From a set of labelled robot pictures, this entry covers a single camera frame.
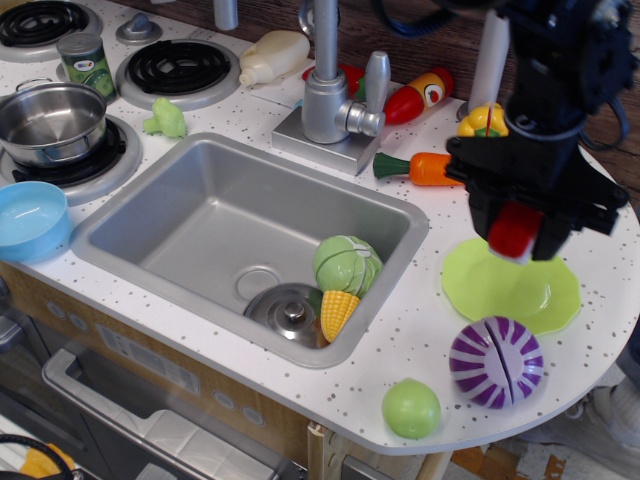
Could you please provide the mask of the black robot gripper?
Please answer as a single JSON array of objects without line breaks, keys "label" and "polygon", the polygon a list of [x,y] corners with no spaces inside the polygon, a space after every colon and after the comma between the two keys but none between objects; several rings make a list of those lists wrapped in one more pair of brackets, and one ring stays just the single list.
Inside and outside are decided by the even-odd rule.
[{"label": "black robot gripper", "polygon": [[533,261],[554,258],[572,231],[610,235],[627,192],[586,159],[585,117],[548,130],[527,117],[507,120],[509,135],[450,138],[447,175],[466,186],[475,232],[484,240],[506,201],[543,213]]}]

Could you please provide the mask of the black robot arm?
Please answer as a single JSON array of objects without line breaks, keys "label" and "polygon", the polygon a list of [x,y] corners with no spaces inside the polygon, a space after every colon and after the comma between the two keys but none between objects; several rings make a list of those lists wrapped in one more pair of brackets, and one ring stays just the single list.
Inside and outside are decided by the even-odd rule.
[{"label": "black robot arm", "polygon": [[490,251],[524,263],[552,259],[574,231],[610,234],[628,193],[594,169],[581,146],[601,106],[621,111],[633,85],[628,1],[443,1],[419,20],[391,19],[394,34],[430,33],[456,14],[494,10],[510,24],[516,80],[506,104],[504,137],[455,136],[446,148],[449,178],[463,183],[475,231]]}]

